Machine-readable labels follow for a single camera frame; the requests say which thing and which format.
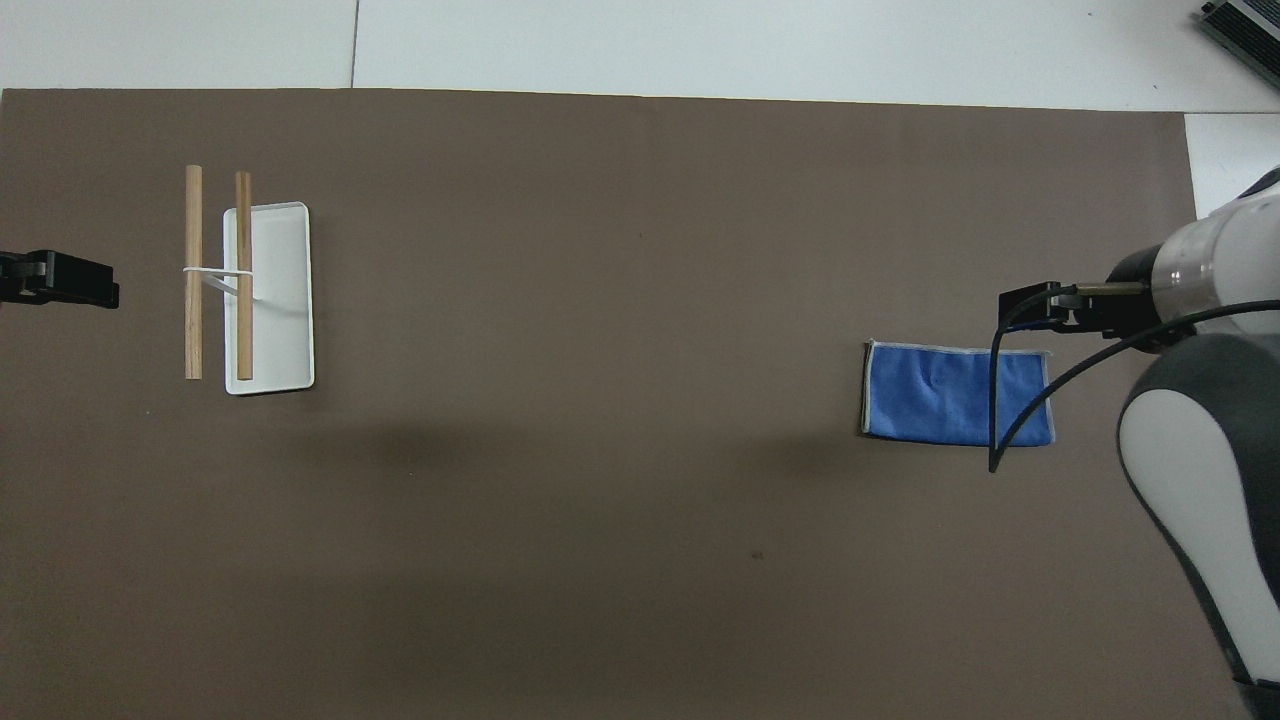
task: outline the wooden stick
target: wooden stick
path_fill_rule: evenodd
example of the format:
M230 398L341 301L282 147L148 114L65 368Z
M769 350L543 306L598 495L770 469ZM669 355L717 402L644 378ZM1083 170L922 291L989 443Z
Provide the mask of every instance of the wooden stick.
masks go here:
M253 200L250 176L236 173L236 264L253 270ZM253 379L253 277L236 277L236 377Z
M204 264L204 223L205 223L205 170L200 165L187 165L187 266L198 268ZM197 273L187 275L187 379L198 380L205 377L205 284Z

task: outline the brown table surface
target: brown table surface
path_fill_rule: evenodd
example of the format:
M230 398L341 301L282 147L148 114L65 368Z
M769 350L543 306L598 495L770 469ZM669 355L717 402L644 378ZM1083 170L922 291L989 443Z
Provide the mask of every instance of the brown table surface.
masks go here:
M183 165L311 209L317 382L183 375ZM1193 219L1174 114L419 91L18 91L0 717L1240 717L1125 484L1129 354L1059 442L859 437L864 342ZM1101 346L1034 334L1053 374Z

